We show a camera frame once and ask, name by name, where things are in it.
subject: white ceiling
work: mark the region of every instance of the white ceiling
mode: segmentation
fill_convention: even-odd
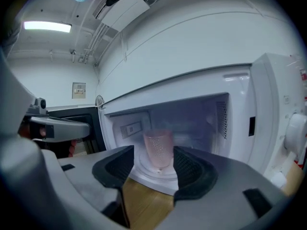
[[[76,61],[85,54],[85,49],[99,27],[101,21],[93,16],[94,10],[102,0],[30,0],[24,8],[22,21],[42,20],[63,22],[72,25],[70,33],[46,30],[22,30],[15,43],[11,58],[72,58],[71,51],[76,51]],[[117,31],[110,28],[95,52],[90,53],[88,64],[94,64]]]

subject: black gripper pad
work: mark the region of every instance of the black gripper pad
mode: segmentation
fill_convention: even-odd
[[[174,195],[174,203],[202,198],[214,187],[218,178],[217,170],[211,163],[180,147],[174,147],[174,169],[179,187]]]
[[[56,154],[57,159],[68,158],[71,140],[58,143],[48,143],[48,147],[50,151],[53,151]]]
[[[128,146],[124,150],[98,161],[92,169],[93,176],[104,187],[115,188],[120,192],[120,202],[112,202],[102,213],[126,228],[130,228],[130,223],[123,200],[122,187],[133,166],[134,146]]]
[[[243,194],[258,218],[262,217],[272,208],[272,205],[258,188],[245,190]]]

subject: microwave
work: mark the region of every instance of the microwave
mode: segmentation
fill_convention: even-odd
[[[98,109],[106,150],[134,145],[130,178],[169,195],[178,190],[176,172],[172,164],[152,166],[146,130],[169,129],[175,146],[240,161],[270,180],[290,169],[285,164],[306,142],[303,123],[293,132],[301,134],[299,148],[285,147],[293,116],[305,114],[300,67],[291,57],[265,54],[252,64],[192,72],[125,94]]]

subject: ceiling pipe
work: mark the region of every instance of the ceiling pipe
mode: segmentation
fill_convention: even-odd
[[[115,37],[113,38],[113,40],[111,42],[109,42],[109,44],[107,45],[107,47],[104,49],[104,51],[102,52],[102,54],[100,55],[99,59],[98,59],[98,65],[100,65],[100,61],[102,59],[102,56],[104,55],[104,53],[109,49],[109,47],[111,46],[111,44],[113,43],[113,41],[117,38],[119,32],[115,35]]]
[[[93,30],[84,27],[84,28],[83,28],[83,31],[84,31],[85,33],[88,33],[88,34],[90,34],[91,36],[93,36]]]
[[[81,22],[81,25],[80,25],[80,28],[79,28],[79,31],[78,31],[78,34],[77,34],[77,37],[76,37],[76,42],[75,42],[75,45],[74,45],[74,49],[76,49],[76,46],[77,46],[77,44],[78,44],[80,32],[81,32],[81,29],[82,29],[82,27],[83,27],[85,18],[87,17],[89,11],[91,10],[91,8],[92,8],[94,2],[95,2],[95,0],[93,0],[93,1],[91,2],[90,6],[88,7],[88,9],[87,9],[87,11],[86,11],[86,13],[85,13],[85,16],[84,16],[84,18],[83,18],[83,20],[82,20],[82,22]]]
[[[154,0],[154,2],[150,5],[150,6],[153,6],[158,0]]]
[[[91,45],[91,51],[95,51],[97,48],[97,45],[100,44],[100,41],[102,39],[102,37],[106,34],[106,32],[108,31],[109,27],[107,25],[105,25],[102,30],[99,32],[99,34],[97,35],[97,37],[95,38],[93,44]]]
[[[98,41],[96,42],[96,44],[93,46],[93,51],[92,51],[92,55],[95,53],[96,49],[98,48],[98,46],[100,45],[101,40],[103,39],[103,37],[107,34],[108,30],[110,27],[105,27],[104,31],[101,33],[101,35],[99,36]]]
[[[52,52],[52,50],[49,51],[49,54],[50,54],[51,62],[53,62],[53,57],[52,57],[53,52]]]
[[[71,50],[70,53],[72,54],[72,62],[75,63],[75,55],[76,55],[76,50]]]
[[[89,53],[89,52],[92,50],[93,44],[94,44],[95,40],[97,39],[97,37],[100,35],[100,33],[101,33],[101,31],[103,30],[104,26],[105,26],[105,25],[104,25],[104,24],[102,23],[102,21],[101,21],[100,24],[99,24],[99,26],[97,27],[97,29],[96,29],[94,35],[92,36],[92,39],[91,39],[91,41],[90,41],[90,43],[89,43],[89,45],[88,45],[88,47],[87,47],[87,49],[86,49],[85,54]]]

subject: plastic cup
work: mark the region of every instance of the plastic cup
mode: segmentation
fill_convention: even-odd
[[[174,156],[172,132],[168,129],[155,129],[145,131],[143,136],[153,166],[164,168],[170,165]]]

